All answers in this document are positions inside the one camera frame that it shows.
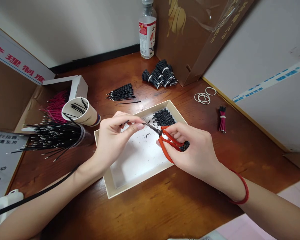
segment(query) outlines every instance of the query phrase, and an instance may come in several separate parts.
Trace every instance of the scissors blade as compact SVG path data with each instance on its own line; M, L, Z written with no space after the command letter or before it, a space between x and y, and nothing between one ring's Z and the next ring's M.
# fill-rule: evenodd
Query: scissors blade
M162 135L162 130L159 130L157 128L155 128L154 126L151 126L149 123L144 123L145 125L147 125L149 128L151 128L153 131L155 131L156 133L159 134L159 136Z

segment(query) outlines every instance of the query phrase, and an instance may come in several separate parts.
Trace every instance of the bundled pink wires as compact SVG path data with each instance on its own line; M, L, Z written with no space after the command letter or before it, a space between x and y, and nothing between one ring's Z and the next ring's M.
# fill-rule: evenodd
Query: bundled pink wires
M220 106L219 111L221 118L219 131L226 133L226 107Z
M66 102L69 100L69 91L64 90L62 92L59 92L57 95L55 95L53 98L51 98L48 103L49 105L45 110L43 110L48 118L51 120L58 122L58 123L67 123L67 120L65 120L62 115L62 108L66 104Z

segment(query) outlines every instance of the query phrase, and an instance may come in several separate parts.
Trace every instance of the fingernail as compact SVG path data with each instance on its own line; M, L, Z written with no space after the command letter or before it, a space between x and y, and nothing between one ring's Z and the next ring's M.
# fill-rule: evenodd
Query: fingernail
M138 123L138 124L137 124L137 128L138 128L139 130L141 130L141 129L144 128L144 125L143 125L142 123Z

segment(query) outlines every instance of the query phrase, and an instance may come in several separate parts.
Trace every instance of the forearm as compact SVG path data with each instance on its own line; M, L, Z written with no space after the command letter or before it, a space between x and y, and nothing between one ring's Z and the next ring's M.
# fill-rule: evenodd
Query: forearm
M217 188L234 201L245 197L240 178L223 165L219 180L208 184ZM277 239L300 239L300 208L280 196L246 180L249 200L239 207L263 230Z
M84 163L57 187L18 207L0 225L0 239L29 239L35 236L75 196L102 175L101 170L88 169Z

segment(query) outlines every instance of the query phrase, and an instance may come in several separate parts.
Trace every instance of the white wall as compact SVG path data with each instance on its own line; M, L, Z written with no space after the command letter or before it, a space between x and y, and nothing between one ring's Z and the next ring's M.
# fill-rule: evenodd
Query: white wall
M204 76L232 99L299 61L300 0L261 0ZM300 73L238 106L288 149L300 151Z
M0 0L0 28L47 67L139 43L141 0Z

